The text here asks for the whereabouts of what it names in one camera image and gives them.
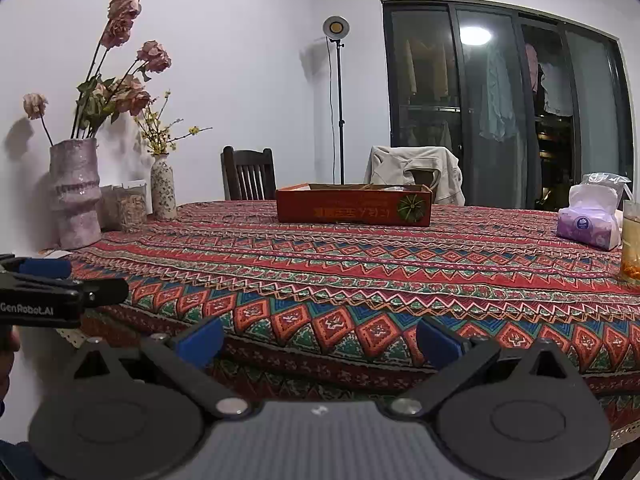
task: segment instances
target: dining table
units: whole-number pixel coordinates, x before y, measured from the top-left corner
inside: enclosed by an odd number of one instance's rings
[[[620,250],[556,236],[557,214],[433,205],[429,227],[278,222],[275,201],[190,203],[173,221],[105,232],[73,276],[125,278],[123,304],[88,310],[81,335],[115,346],[217,316],[207,373],[251,399],[386,399],[435,372],[422,316],[504,348],[551,338],[612,428],[640,426],[640,289]]]

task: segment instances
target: glass cup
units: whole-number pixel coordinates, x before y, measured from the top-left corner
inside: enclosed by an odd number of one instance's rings
[[[622,221],[620,276],[640,285],[640,204],[625,200]]]

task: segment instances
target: person's hand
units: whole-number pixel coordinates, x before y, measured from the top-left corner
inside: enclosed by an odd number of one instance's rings
[[[20,349],[20,337],[14,326],[10,332],[4,349],[0,351],[0,401],[4,400],[9,391],[9,373],[14,366],[15,353]]]

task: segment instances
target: purple tissue package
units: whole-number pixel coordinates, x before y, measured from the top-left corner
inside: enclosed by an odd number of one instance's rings
[[[620,244],[616,191],[596,184],[578,184],[569,191],[569,207],[558,212],[556,234],[606,251]]]

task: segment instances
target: window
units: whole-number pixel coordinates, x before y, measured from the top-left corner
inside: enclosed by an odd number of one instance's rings
[[[392,146],[444,146],[469,205],[557,210],[584,173],[633,179],[615,41],[505,6],[383,4]]]

